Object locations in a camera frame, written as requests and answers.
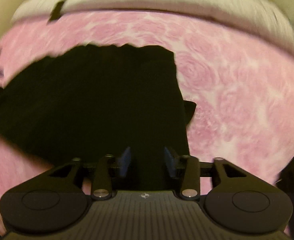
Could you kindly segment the white ribbed duvet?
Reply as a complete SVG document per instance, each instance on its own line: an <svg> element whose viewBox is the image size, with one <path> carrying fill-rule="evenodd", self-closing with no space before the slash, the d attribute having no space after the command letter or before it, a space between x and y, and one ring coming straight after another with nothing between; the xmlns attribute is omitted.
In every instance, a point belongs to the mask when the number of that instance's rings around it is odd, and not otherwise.
<svg viewBox="0 0 294 240"><path fill-rule="evenodd" d="M64 13L128 9L208 17L258 35L294 56L294 25L268 0L26 0L12 21L48 16L59 2L63 2Z"/></svg>

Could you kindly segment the black zip sweater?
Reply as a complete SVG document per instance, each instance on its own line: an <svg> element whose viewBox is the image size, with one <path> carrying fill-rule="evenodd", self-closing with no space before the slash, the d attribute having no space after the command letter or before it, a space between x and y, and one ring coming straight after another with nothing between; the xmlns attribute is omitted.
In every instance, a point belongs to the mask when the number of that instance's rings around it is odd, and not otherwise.
<svg viewBox="0 0 294 240"><path fill-rule="evenodd" d="M0 93L0 135L50 164L129 150L125 186L169 186L165 150L189 154L173 52L160 46L77 46L44 57Z"/></svg>

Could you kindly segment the pink rose bed blanket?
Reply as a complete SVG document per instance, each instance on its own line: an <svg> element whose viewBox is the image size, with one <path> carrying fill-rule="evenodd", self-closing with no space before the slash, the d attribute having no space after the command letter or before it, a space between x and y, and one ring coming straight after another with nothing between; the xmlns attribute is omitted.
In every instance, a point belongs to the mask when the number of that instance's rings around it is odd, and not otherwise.
<svg viewBox="0 0 294 240"><path fill-rule="evenodd" d="M294 57L210 20L152 11L23 20L0 40L0 87L44 57L88 44L173 52L184 104L195 107L186 126L189 154L202 161L222 156L270 183L294 156ZM0 198L53 166L0 135Z"/></svg>

